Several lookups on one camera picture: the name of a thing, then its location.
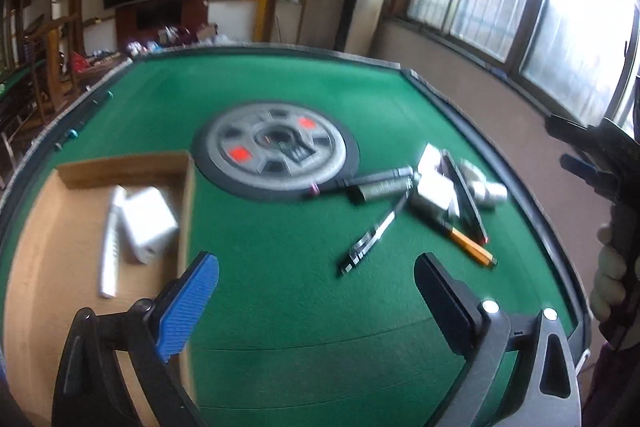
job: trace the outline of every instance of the white box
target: white box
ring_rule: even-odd
[[[122,221],[133,254],[145,264],[164,254],[178,230],[174,214],[155,187],[127,198],[122,205]]]

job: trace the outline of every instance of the blue gripper pad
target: blue gripper pad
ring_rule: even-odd
[[[216,257],[200,252],[156,303],[156,349],[165,362],[183,350],[218,284],[219,272]]]

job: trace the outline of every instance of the window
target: window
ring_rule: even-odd
[[[620,80],[634,10],[635,0],[545,0],[523,75],[597,125]]]
[[[478,55],[549,111],[632,132],[638,0],[407,0],[404,16]]]

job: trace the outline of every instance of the white glove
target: white glove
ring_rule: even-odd
[[[590,306],[593,316],[603,322],[609,318],[611,307],[625,299],[625,288],[620,282],[626,271],[624,258],[611,246],[610,225],[598,230],[598,240],[603,244],[598,254],[598,270],[593,278]],[[640,257],[636,260],[636,277],[640,279]],[[640,313],[626,334],[620,349],[627,349],[640,343]]]

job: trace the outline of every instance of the cardboard box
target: cardboard box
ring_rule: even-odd
[[[36,426],[50,424],[58,364],[75,313],[82,307],[98,315],[126,311],[142,297],[155,297],[186,269],[194,183],[186,152],[70,163],[50,174],[20,235],[4,304],[9,387]],[[148,265],[121,241],[117,295],[105,299],[98,296],[100,254],[116,184],[129,194],[148,186],[162,190],[180,230],[166,254]],[[177,370],[194,399],[188,355],[185,348]],[[143,424],[158,425],[129,355],[118,352],[118,361]]]

